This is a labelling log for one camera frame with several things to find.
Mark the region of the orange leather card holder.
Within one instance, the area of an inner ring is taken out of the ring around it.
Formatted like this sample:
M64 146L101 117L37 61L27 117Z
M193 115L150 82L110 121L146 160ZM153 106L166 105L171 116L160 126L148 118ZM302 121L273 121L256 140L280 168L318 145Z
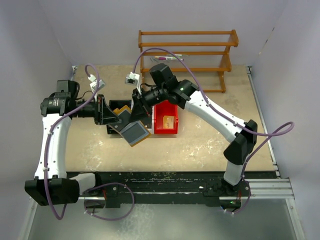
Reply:
M116 108L113 112L119 117L120 122L109 124L109 127L120 134L131 147L152 135L140 120L129 122L132 111L127 105Z

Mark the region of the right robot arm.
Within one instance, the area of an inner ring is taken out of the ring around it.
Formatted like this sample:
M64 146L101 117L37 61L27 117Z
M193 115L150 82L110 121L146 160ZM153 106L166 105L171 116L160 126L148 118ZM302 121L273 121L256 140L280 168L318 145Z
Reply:
M215 128L229 143L223 155L227 166L223 176L222 190L228 196L240 190L244 166L257 143L258 125L254 120L244 121L224 110L210 100L200 87L184 79L177 80L170 67L164 63L153 66L149 71L154 84L148 91L137 86L132 91L133 107L130 122L150 116L155 105L164 101L200 117Z

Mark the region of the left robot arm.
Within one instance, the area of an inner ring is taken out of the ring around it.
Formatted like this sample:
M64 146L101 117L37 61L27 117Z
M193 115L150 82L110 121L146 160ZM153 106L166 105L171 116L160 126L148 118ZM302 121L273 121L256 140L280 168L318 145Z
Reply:
M90 102L78 100L80 85L76 81L59 80L56 92L40 104L43 139L38 167L32 180L24 184L26 193L40 206L73 204L87 191L98 196L103 184L95 173L80 173L68 178L66 146L72 119L93 118L96 125L120 123L120 118L99 94Z

